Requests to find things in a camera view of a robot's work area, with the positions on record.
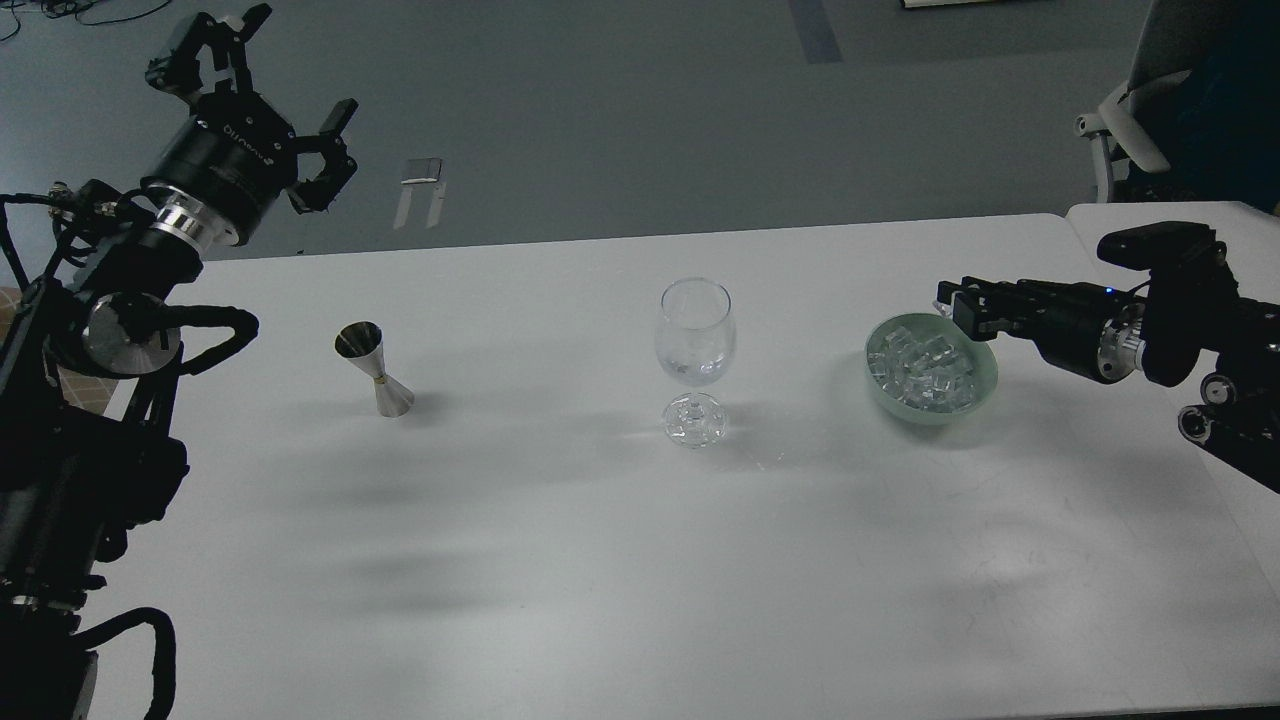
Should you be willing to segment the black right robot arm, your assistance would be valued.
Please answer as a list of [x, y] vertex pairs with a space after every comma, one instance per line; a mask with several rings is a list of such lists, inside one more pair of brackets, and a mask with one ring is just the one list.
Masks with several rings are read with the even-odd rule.
[[1180, 410], [1180, 434], [1258, 484], [1279, 488], [1277, 306], [1239, 293], [1228, 247], [1210, 225], [1157, 222], [1111, 232], [1103, 263], [1144, 272], [1116, 290], [1085, 282], [942, 281], [937, 301], [977, 342], [1030, 341], [1071, 374], [1115, 384], [1134, 372], [1176, 387], [1201, 355], [1216, 357], [1201, 401]]

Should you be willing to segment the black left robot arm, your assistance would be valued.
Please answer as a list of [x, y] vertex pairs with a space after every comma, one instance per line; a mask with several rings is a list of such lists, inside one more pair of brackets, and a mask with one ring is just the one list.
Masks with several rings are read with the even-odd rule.
[[239, 307], [172, 305], [209, 250], [250, 241], [273, 204], [324, 211], [356, 172], [343, 129], [358, 104], [335, 104], [300, 135], [253, 87], [246, 49], [271, 15], [201, 12], [175, 29], [146, 79], [188, 108], [184, 124], [134, 190], [92, 179], [78, 190], [6, 193], [40, 206], [54, 249], [27, 275], [9, 232], [3, 252], [20, 302], [3, 342], [3, 716], [86, 719], [102, 644], [154, 634], [147, 719], [170, 716], [177, 633], [170, 616], [132, 609], [83, 628], [95, 568], [159, 521], [188, 474], [172, 437], [180, 379], [244, 350], [259, 319]]

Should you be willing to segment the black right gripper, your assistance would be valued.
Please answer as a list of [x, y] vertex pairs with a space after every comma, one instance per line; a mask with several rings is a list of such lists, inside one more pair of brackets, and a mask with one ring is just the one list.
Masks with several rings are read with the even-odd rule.
[[1146, 301], [1110, 286], [963, 277], [937, 283], [934, 310], [972, 341], [1029, 340], [1051, 366], [1101, 384], [1142, 369]]

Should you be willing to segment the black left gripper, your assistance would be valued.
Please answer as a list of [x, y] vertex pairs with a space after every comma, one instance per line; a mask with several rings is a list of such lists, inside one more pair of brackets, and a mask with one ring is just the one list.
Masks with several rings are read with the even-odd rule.
[[246, 49], [271, 14], [268, 3], [196, 13], [147, 64], [150, 87], [193, 109], [141, 188], [157, 208], [152, 229], [192, 247], [246, 245], [282, 195], [298, 214], [325, 211], [357, 170], [342, 136], [356, 99], [298, 135], [256, 94]]

